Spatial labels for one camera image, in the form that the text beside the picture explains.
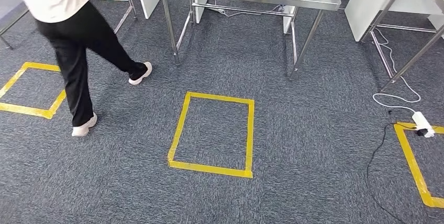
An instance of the white cable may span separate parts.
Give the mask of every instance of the white cable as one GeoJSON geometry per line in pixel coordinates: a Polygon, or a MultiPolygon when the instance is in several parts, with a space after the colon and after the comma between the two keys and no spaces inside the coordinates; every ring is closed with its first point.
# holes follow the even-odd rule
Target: white cable
{"type": "MultiPolygon", "coordinates": [[[[274,11],[275,9],[277,9],[277,8],[279,8],[279,7],[280,7],[280,5],[277,5],[276,7],[274,7],[274,9],[269,10],[269,11],[270,11],[270,12],[271,12],[271,11],[274,11]]],[[[250,13],[250,12],[238,12],[238,13],[234,13],[234,14],[231,14],[231,15],[227,15],[227,14],[225,13],[225,11],[224,11],[224,12],[220,12],[220,13],[223,14],[223,15],[225,15],[226,17],[237,16],[237,15],[240,15],[240,14],[255,15],[255,16],[260,16],[260,15],[262,15],[262,14],[255,14],[255,13],[250,13]]]]}
{"type": "MultiPolygon", "coordinates": [[[[384,38],[384,40],[385,40],[384,43],[379,43],[379,42],[378,42],[378,44],[381,45],[381,46],[383,46],[383,47],[385,47],[386,49],[388,49],[388,50],[390,51],[390,60],[392,61],[392,68],[393,68],[393,70],[394,70],[395,73],[396,73],[396,72],[398,72],[398,71],[396,70],[396,67],[395,67],[395,60],[393,60],[393,56],[392,56],[392,54],[393,54],[393,49],[390,48],[389,46],[387,46],[387,45],[389,44],[389,40],[388,40],[388,39],[382,34],[382,32],[381,32],[379,29],[376,29],[376,30],[379,32],[379,34],[381,35],[381,37],[384,38]]],[[[394,98],[400,99],[400,100],[402,100],[402,101],[405,101],[405,102],[407,102],[407,103],[411,103],[411,104],[412,104],[412,103],[417,103],[417,102],[421,101],[421,96],[420,96],[420,95],[419,95],[414,89],[412,89],[412,88],[410,87],[410,85],[407,83],[407,81],[405,81],[405,79],[404,79],[402,76],[401,76],[401,78],[402,78],[402,80],[404,81],[405,85],[406,85],[406,86],[407,86],[407,87],[408,87],[413,93],[415,93],[416,96],[418,96],[418,99],[417,99],[417,100],[415,100],[415,101],[409,101],[409,100],[406,100],[406,99],[404,99],[404,98],[402,98],[402,97],[395,96],[395,95],[390,95],[390,94],[385,94],[385,93],[375,93],[375,94],[373,94],[373,100],[375,100],[376,103],[378,103],[378,104],[380,104],[380,105],[382,105],[382,106],[388,107],[388,108],[402,108],[402,109],[411,110],[411,111],[413,111],[413,113],[415,113],[415,110],[413,110],[413,109],[411,109],[411,108],[409,108],[409,107],[386,105],[386,104],[383,104],[383,103],[379,102],[379,101],[375,98],[376,96],[394,97],[394,98]]]]}

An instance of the sneaker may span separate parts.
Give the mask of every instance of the sneaker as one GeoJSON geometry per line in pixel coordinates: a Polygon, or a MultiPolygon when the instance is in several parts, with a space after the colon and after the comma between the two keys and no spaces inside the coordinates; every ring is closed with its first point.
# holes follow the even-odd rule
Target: sneaker
{"type": "Polygon", "coordinates": [[[149,76],[149,75],[151,74],[151,71],[152,71],[152,65],[151,65],[151,63],[150,63],[150,62],[145,62],[145,63],[143,63],[143,64],[147,67],[147,70],[145,71],[145,73],[144,73],[141,77],[139,77],[139,78],[137,78],[137,79],[132,79],[131,76],[130,76],[130,79],[128,80],[128,82],[129,82],[130,84],[132,84],[132,85],[138,85],[138,84],[140,84],[140,82],[142,82],[142,80],[143,80],[145,77],[147,77],[147,76],[149,76]]]}
{"type": "Polygon", "coordinates": [[[81,126],[73,127],[72,134],[73,137],[82,137],[88,134],[90,128],[93,127],[97,123],[97,115],[93,113],[93,117],[86,123],[81,126]]]}

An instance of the yellow tape square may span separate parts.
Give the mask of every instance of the yellow tape square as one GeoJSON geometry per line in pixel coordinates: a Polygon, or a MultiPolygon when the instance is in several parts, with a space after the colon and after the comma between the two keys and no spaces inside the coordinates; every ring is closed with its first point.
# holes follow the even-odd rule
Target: yellow tape square
{"type": "MultiPolygon", "coordinates": [[[[57,65],[51,65],[51,64],[44,64],[44,63],[32,63],[32,62],[25,62],[20,70],[18,70],[14,76],[3,86],[2,89],[0,89],[0,98],[2,98],[6,92],[12,87],[12,85],[23,75],[23,73],[28,69],[40,69],[40,70],[47,70],[47,71],[58,71],[60,72],[60,69],[57,65]]],[[[0,110],[10,111],[12,113],[21,113],[26,115],[32,115],[32,116],[38,116],[43,118],[51,119],[52,116],[56,113],[57,109],[59,108],[62,101],[66,98],[65,90],[60,92],[60,94],[55,99],[54,103],[52,103],[51,107],[47,110],[39,109],[39,108],[33,108],[33,107],[26,107],[21,105],[13,105],[13,104],[7,104],[7,103],[0,103],[0,110]]]]}
{"type": "Polygon", "coordinates": [[[174,134],[173,143],[171,144],[170,150],[168,152],[168,164],[170,167],[178,169],[193,170],[206,173],[216,173],[222,175],[236,176],[236,177],[246,177],[253,178],[252,164],[253,164],[253,120],[254,120],[254,100],[243,99],[236,97],[219,96],[212,94],[187,92],[185,95],[185,101],[183,102],[182,112],[179,117],[179,122],[177,123],[176,132],[174,134]],[[179,138],[182,134],[182,129],[185,123],[186,113],[188,112],[188,107],[192,97],[205,98],[220,100],[226,102],[242,103],[248,105],[248,118],[247,118],[247,148],[246,148],[246,158],[245,158],[245,169],[231,169],[225,167],[202,165],[195,163],[187,163],[181,161],[175,161],[174,155],[176,153],[177,145],[179,144],[179,138]]]}
{"type": "MultiPolygon", "coordinates": [[[[415,130],[415,126],[416,125],[412,123],[398,122],[398,124],[395,124],[394,128],[423,203],[429,207],[444,208],[444,198],[433,197],[427,189],[423,174],[419,169],[418,163],[413,155],[412,148],[410,147],[407,136],[405,135],[404,130],[415,130]]],[[[444,134],[444,127],[433,126],[433,129],[437,134],[444,134]]]]}

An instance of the gray carpet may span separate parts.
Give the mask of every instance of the gray carpet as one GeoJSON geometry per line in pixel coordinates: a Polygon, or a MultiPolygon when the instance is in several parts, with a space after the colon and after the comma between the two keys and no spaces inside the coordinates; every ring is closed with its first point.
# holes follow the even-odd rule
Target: gray carpet
{"type": "Polygon", "coordinates": [[[22,10],[24,7],[22,0],[0,0],[0,26],[17,13],[16,9],[22,10]]]}
{"type": "MultiPolygon", "coordinates": [[[[178,36],[188,2],[170,2],[178,36]]],[[[94,5],[113,26],[126,10],[123,3],[94,5]]],[[[136,8],[139,19],[129,18],[119,38],[132,58],[153,63],[153,73],[133,87],[89,52],[99,120],[86,138],[70,137],[66,101],[51,120],[0,111],[0,223],[400,223],[373,201],[365,169],[384,126],[411,115],[389,115],[372,100],[387,76],[374,46],[354,42],[343,12],[325,14],[291,82],[291,39],[282,35],[278,17],[206,11],[185,37],[183,63],[175,66],[163,7],[149,20],[136,8]],[[256,101],[253,179],[168,167],[187,91],[256,101]]],[[[299,48],[315,14],[302,9],[298,16],[299,48]]],[[[392,19],[418,21],[404,14],[392,19]]],[[[383,32],[398,66],[427,40],[422,33],[383,32]]],[[[0,85],[25,61],[56,64],[29,14],[5,38],[15,50],[0,49],[0,85]]],[[[443,49],[439,41],[405,75],[423,96],[412,107],[437,126],[444,125],[444,65],[437,64],[443,49]]],[[[45,108],[61,85],[54,73],[32,70],[0,102],[45,108]]],[[[390,92],[413,96],[401,83],[390,92]]],[[[245,105],[193,98],[176,159],[242,169],[246,111],[245,105]]],[[[430,191],[444,197],[443,137],[408,137],[430,191]]],[[[380,204],[406,223],[443,223],[444,210],[422,203],[392,128],[369,181],[380,204]]]]}

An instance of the woman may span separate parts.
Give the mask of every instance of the woman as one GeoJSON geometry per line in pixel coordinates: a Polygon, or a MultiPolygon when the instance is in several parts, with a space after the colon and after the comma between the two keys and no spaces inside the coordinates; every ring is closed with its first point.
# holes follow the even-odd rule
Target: woman
{"type": "Polygon", "coordinates": [[[129,74],[139,84],[152,71],[150,62],[133,61],[113,30],[89,0],[24,0],[39,31],[55,49],[65,81],[72,119],[72,136],[85,136],[97,122],[88,88],[86,48],[129,74]]]}

